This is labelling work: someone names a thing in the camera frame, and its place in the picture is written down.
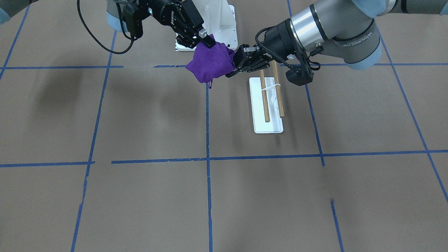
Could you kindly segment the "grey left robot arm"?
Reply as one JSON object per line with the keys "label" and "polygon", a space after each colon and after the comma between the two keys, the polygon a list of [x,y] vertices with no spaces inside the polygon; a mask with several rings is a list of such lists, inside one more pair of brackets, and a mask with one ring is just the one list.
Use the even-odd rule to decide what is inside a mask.
{"label": "grey left robot arm", "polygon": [[354,70],[367,69],[381,58],[376,18],[388,13],[447,15],[446,0],[318,0],[281,23],[260,30],[255,45],[240,45],[233,57],[238,73],[288,67],[286,78],[298,86],[312,82],[320,64],[310,58],[333,56]]}

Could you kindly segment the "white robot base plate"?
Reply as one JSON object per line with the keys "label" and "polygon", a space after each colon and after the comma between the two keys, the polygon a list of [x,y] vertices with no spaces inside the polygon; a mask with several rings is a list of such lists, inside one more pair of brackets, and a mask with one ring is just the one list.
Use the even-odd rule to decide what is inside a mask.
{"label": "white robot base plate", "polygon": [[234,7],[227,0],[183,0],[181,13],[189,22],[196,45],[209,35],[232,50],[238,47]]}

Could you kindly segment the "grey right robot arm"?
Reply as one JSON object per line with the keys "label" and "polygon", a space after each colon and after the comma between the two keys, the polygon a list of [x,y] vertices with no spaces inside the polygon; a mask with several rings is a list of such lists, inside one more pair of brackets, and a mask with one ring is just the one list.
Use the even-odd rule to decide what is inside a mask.
{"label": "grey right robot arm", "polygon": [[96,43],[112,54],[125,54],[133,43],[144,34],[142,21],[149,16],[159,24],[172,28],[176,41],[187,48],[195,48],[203,43],[208,48],[216,44],[203,27],[204,20],[192,0],[108,0],[106,4],[107,22],[114,30],[121,32],[130,41],[124,51],[114,51],[105,47],[88,28],[81,13],[80,0],[76,2],[81,23]]}

